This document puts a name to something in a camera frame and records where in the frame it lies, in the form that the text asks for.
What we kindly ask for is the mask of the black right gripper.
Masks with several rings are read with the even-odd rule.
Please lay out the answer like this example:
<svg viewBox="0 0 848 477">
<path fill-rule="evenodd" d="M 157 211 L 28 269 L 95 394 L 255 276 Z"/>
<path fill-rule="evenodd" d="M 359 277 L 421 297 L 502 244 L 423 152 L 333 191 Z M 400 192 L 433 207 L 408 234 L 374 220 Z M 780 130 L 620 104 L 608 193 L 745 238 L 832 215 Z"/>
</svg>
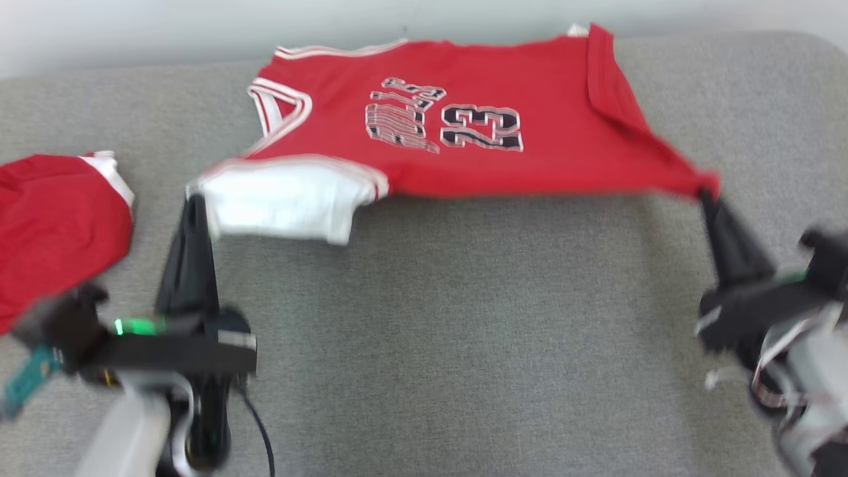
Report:
<svg viewBox="0 0 848 477">
<path fill-rule="evenodd" d="M 806 230 L 800 244 L 812 250 L 808 268 L 772 278 L 771 258 L 736 211 L 710 191 L 700 191 L 700 205 L 718 286 L 733 285 L 702 297 L 696 336 L 706 350 L 736 349 L 776 324 L 848 300 L 848 229 Z"/>
</svg>

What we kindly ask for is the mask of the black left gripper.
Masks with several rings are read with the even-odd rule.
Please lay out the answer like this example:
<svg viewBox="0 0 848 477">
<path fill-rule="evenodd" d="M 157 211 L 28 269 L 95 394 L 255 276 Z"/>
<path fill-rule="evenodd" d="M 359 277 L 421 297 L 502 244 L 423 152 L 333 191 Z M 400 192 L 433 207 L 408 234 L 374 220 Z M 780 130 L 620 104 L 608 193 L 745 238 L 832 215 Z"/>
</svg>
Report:
<svg viewBox="0 0 848 477">
<path fill-rule="evenodd" d="M 193 289 L 185 289 L 186 284 Z M 79 373 L 102 380 L 104 372 L 118 371 L 179 372 L 184 376 L 237 376 L 257 371 L 258 343 L 248 320 L 234 307 L 220 309 L 202 195 L 191 195 L 183 202 L 158 286 L 156 314 L 161 316 L 114 320 L 107 338 L 82 362 Z"/>
</svg>

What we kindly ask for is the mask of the red white basketball shorts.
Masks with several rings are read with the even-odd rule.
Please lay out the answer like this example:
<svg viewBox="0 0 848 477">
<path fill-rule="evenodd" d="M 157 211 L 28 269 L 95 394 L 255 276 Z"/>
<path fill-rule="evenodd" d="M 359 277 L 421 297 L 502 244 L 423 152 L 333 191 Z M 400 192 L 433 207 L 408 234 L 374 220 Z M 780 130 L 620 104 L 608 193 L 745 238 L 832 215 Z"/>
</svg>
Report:
<svg viewBox="0 0 848 477">
<path fill-rule="evenodd" d="M 0 336 L 128 254 L 134 201 L 110 150 L 0 165 Z"/>
</svg>

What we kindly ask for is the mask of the red basketball jersey number 23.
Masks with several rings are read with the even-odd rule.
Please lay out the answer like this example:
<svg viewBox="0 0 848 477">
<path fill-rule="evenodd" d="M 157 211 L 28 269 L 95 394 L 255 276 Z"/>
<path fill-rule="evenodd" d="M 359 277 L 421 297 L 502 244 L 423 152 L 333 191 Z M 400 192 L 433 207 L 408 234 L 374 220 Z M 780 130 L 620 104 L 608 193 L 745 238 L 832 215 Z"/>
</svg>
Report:
<svg viewBox="0 0 848 477">
<path fill-rule="evenodd" d="M 599 25 L 511 46 L 279 46 L 248 94 L 261 138 L 187 187 L 215 236 L 345 245 L 355 211 L 393 194 L 720 190 L 649 127 Z"/>
</svg>

